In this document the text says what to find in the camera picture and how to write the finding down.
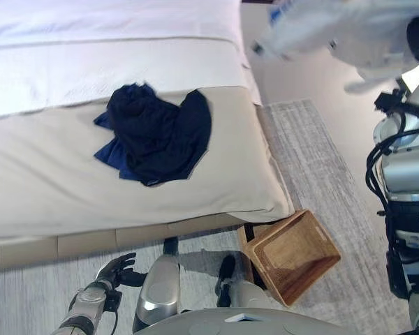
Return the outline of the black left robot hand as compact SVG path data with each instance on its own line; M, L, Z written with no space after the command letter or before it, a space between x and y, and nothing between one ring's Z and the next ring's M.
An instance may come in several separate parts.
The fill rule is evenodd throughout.
M96 275L96 281L109 283L112 289L120 285L141 287L147 278L147 273L133 270L136 252L127 253L104 265Z

